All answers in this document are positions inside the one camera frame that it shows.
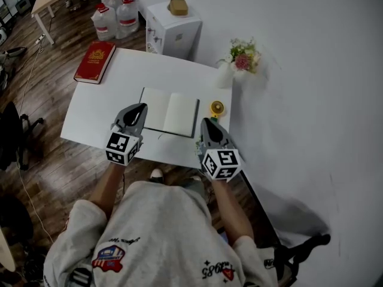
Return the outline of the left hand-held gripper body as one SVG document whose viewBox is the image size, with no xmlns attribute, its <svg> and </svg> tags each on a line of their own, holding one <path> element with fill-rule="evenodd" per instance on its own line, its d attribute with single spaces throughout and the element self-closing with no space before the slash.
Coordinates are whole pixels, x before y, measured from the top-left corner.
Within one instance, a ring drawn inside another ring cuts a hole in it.
<svg viewBox="0 0 383 287">
<path fill-rule="evenodd" d="M 105 146 L 108 161 L 127 166 L 136 156 L 142 145 L 147 112 L 146 103 L 136 103 L 117 114 Z"/>
</svg>

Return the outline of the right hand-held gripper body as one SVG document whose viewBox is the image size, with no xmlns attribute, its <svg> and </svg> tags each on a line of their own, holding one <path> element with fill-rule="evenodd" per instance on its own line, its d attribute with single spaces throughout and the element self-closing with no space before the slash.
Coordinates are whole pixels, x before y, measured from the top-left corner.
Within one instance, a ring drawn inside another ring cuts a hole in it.
<svg viewBox="0 0 383 287">
<path fill-rule="evenodd" d="M 202 173 L 210 180 L 230 181 L 242 170 L 239 151 L 231 136 L 210 118 L 201 121 L 197 156 Z"/>
</svg>

